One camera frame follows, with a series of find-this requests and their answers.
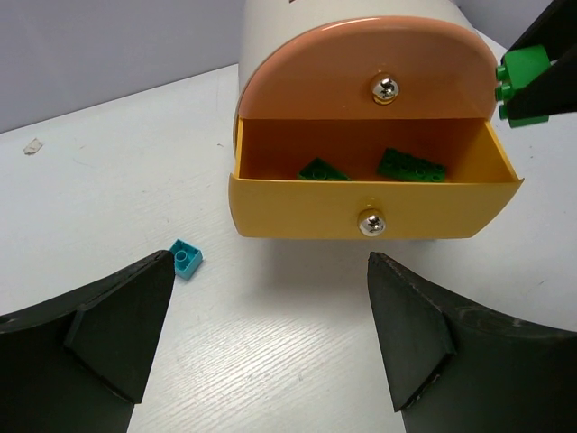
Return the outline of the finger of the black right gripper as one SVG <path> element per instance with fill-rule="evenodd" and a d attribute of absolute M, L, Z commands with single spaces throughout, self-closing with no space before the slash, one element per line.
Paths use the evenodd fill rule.
<path fill-rule="evenodd" d="M 508 51 L 541 45 L 558 60 L 576 44 L 577 0 L 554 0 L 537 16 Z"/>
<path fill-rule="evenodd" d="M 576 45 L 508 102 L 509 120 L 576 111 Z"/>

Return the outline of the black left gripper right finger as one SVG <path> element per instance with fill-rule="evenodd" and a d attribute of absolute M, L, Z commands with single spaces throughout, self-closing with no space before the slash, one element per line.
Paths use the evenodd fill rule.
<path fill-rule="evenodd" d="M 384 253 L 371 253 L 367 283 L 406 431 L 575 431 L 574 332 L 487 308 Z"/>

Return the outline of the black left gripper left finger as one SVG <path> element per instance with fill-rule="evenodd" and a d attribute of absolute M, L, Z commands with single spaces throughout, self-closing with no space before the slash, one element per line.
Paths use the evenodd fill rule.
<path fill-rule="evenodd" d="M 125 432 L 142 402 L 175 280 L 158 251 L 1 317 L 3 432 Z"/>

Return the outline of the small teal square lego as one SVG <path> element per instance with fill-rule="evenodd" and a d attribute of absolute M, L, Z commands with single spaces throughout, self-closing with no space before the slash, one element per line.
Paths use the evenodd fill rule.
<path fill-rule="evenodd" d="M 177 239 L 169 250 L 173 254 L 175 274 L 180 279 L 189 281 L 203 262 L 202 252 L 180 239 Z"/>

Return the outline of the dark green long lego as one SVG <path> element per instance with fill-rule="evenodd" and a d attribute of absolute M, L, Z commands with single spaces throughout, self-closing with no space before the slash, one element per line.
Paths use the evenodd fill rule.
<path fill-rule="evenodd" d="M 380 159 L 377 173 L 398 181 L 437 183 L 444 182 L 446 168 L 410 153 L 387 148 Z"/>

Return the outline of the small green square lego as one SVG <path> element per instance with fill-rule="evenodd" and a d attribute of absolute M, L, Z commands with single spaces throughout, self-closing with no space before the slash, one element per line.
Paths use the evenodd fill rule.
<path fill-rule="evenodd" d="M 302 168 L 297 175 L 299 180 L 335 180 L 335 181 L 350 181 L 351 179 L 333 167 L 328 162 L 320 159 L 314 158 L 310 163 L 308 163 L 304 168 Z"/>

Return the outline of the yellow drawer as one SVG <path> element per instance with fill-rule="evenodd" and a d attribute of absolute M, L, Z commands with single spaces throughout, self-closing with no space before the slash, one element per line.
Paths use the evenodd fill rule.
<path fill-rule="evenodd" d="M 235 138 L 229 204 L 247 237 L 359 239 L 362 217 L 375 211 L 386 239 L 468 238 L 521 185 L 481 119 L 251 120 Z M 444 182 L 382 177 L 377 167 L 387 148 L 444 165 Z M 299 180 L 314 158 L 351 180 Z"/>

